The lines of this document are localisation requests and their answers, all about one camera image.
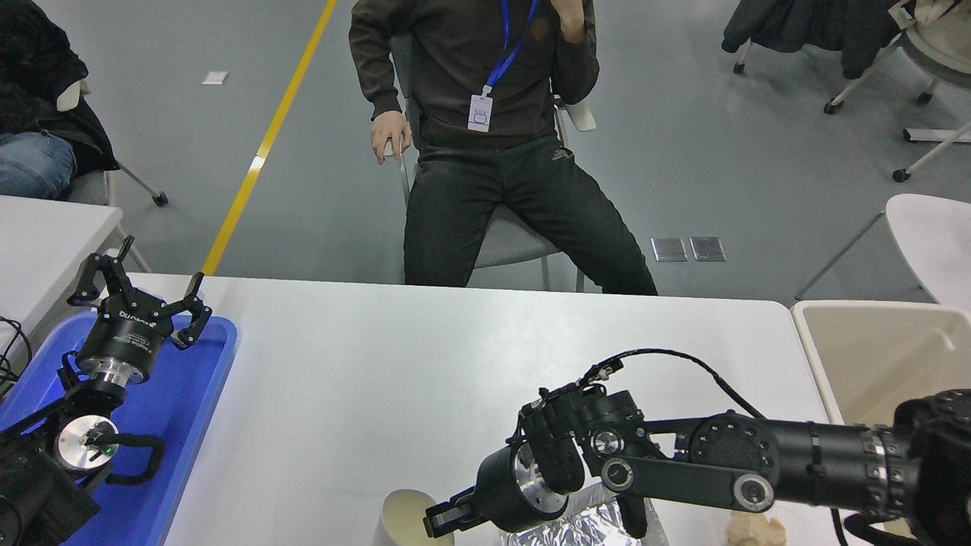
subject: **jeans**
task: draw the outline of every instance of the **jeans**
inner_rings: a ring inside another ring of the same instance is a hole
[[[498,203],[562,250],[606,293],[657,295],[634,236],[554,137],[508,150],[426,144],[405,223],[405,283],[464,287]]]
[[[0,133],[0,195],[54,199],[74,171],[66,141],[48,132]]]

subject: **white table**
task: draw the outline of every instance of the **white table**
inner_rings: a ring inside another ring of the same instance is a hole
[[[166,298],[188,282],[131,280]],[[388,493],[440,501],[472,486],[539,387],[629,349],[688,352],[772,418],[826,420],[791,315],[774,302],[216,277],[201,291],[239,344],[167,546],[370,544]],[[649,420],[732,407],[678,358],[632,358],[607,387],[630,389]],[[672,546],[725,543],[729,512],[656,506]],[[770,515],[789,544],[835,541],[824,509],[780,502]],[[496,535],[486,524],[455,538]]]
[[[887,202],[887,224],[927,293],[971,311],[971,204],[902,193]]]
[[[0,195],[0,316],[29,335],[120,221],[115,207]],[[13,337],[0,324],[0,348]]]

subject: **gray floor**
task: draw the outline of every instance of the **gray floor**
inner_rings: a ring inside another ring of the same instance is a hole
[[[199,269],[325,6],[322,0],[42,0],[88,63],[89,102],[123,161],[171,199],[137,187],[124,222],[159,272]],[[368,146],[370,105],[338,0],[217,274],[400,283],[404,206],[394,167]],[[955,146],[904,185],[890,173],[930,145],[903,127],[957,128],[971,93],[929,79],[902,53],[836,116],[840,53],[756,47],[746,74],[720,50],[727,0],[600,0],[595,133],[580,163],[615,201],[664,295],[792,303],[795,292],[896,193],[971,201],[971,147]],[[223,86],[200,85],[228,70]],[[652,237],[718,236],[728,261],[657,263]],[[555,290],[575,270],[552,259]],[[473,287],[539,290],[539,262],[477,271]],[[597,290],[588,286],[588,290]],[[929,301],[881,222],[807,298]]]

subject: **black jacket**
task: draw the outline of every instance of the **black jacket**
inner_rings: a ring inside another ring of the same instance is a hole
[[[0,0],[0,132],[46,130],[70,142],[79,173],[118,169],[111,142],[82,99],[58,112],[57,97],[87,77],[67,35],[29,0]]]
[[[742,0],[724,30],[730,53],[752,40],[774,51],[806,44],[843,52],[843,77],[859,78],[900,28],[887,12],[897,0]]]

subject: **blue tray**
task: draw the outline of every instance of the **blue tray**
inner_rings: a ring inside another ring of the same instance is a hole
[[[80,313],[57,326],[0,405],[0,429],[9,427],[64,395],[57,368],[61,356],[77,351],[97,313]],[[173,318],[176,329],[188,315]],[[195,345],[179,351],[166,342],[146,383],[128,385],[124,404],[112,414],[118,430],[154,434],[165,441],[158,473],[137,486],[103,485],[94,493],[101,512],[67,542],[71,546],[158,546],[165,541],[199,445],[213,417],[236,346],[236,326],[211,317]],[[135,475],[145,469],[148,449],[121,447],[112,459],[115,472]]]

